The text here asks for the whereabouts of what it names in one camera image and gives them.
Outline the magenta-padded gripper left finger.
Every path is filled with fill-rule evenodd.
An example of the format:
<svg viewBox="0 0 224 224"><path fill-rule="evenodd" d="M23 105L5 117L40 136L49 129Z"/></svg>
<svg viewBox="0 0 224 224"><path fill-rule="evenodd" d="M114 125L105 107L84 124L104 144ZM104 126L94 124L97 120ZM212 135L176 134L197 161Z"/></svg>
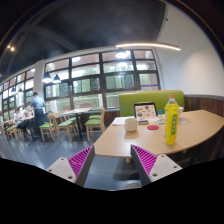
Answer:
<svg viewBox="0 0 224 224"><path fill-rule="evenodd" d="M60 157L47 171L83 187L94 156L95 148L89 146L69 158Z"/></svg>

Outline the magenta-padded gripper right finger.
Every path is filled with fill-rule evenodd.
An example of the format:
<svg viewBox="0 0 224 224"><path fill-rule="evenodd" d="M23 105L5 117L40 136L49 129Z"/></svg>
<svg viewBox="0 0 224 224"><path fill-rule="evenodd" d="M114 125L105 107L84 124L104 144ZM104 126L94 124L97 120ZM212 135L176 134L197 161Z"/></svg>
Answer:
<svg viewBox="0 0 224 224"><path fill-rule="evenodd" d="M143 186L181 170L165 154L155 155L136 145L131 145L130 152Z"/></svg>

